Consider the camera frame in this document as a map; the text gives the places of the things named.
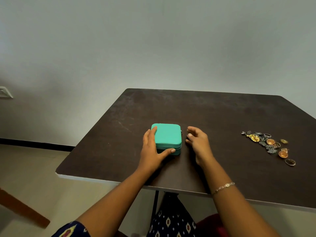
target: hand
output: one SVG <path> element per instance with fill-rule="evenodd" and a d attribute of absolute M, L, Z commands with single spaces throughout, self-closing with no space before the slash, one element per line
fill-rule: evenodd
<path fill-rule="evenodd" d="M 197 164 L 203 167 L 209 160 L 214 158 L 207 134 L 193 126 L 188 126 L 187 132 L 188 139 L 185 141 L 193 147 Z"/>
<path fill-rule="evenodd" d="M 157 127 L 155 126 L 152 130 L 148 130 L 144 134 L 143 148 L 140 153 L 140 161 L 137 168 L 138 170 L 145 171 L 150 175 L 158 169 L 163 159 L 176 151 L 175 149 L 170 148 L 158 154 L 155 142 L 156 131 Z"/>

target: wooden chair leg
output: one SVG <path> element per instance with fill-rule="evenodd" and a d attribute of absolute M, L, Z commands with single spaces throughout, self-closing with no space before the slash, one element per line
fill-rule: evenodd
<path fill-rule="evenodd" d="M 39 227 L 46 228 L 50 223 L 50 221 L 44 216 L 40 215 L 35 210 L 28 207 L 26 204 L 22 203 L 2 189 L 0 189 L 0 205 L 3 205 L 14 213 L 31 220 Z"/>

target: tiled floor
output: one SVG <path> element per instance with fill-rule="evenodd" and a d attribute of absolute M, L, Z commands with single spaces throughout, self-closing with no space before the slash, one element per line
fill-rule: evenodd
<path fill-rule="evenodd" d="M 0 145 L 0 187 L 29 205 L 51 223 L 41 229 L 0 207 L 0 237 L 51 236 L 76 219 L 113 186 L 58 178 L 55 169 L 68 152 Z M 128 211 L 120 231 L 145 235 L 152 211 L 154 191 L 141 190 Z M 179 195 L 195 221 L 216 212 L 211 199 Z M 316 236 L 316 214 L 254 205 L 282 236 Z"/>

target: wall socket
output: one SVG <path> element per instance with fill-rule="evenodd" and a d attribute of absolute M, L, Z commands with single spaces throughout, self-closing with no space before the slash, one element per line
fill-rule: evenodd
<path fill-rule="evenodd" d="M 12 99 L 10 91 L 6 87 L 0 87 L 0 99 Z"/>

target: silver bracelet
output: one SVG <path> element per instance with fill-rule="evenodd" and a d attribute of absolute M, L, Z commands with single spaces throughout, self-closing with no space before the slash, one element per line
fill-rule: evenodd
<path fill-rule="evenodd" d="M 216 194 L 218 191 L 220 191 L 220 190 L 222 190 L 222 189 L 224 189 L 224 188 L 226 188 L 226 187 L 230 187 L 231 185 L 235 185 L 235 183 L 234 183 L 234 182 L 227 183 L 226 185 L 219 187 L 217 190 L 215 190 L 215 191 L 214 191 L 213 193 L 211 193 L 211 194 L 214 195 L 214 194 Z"/>

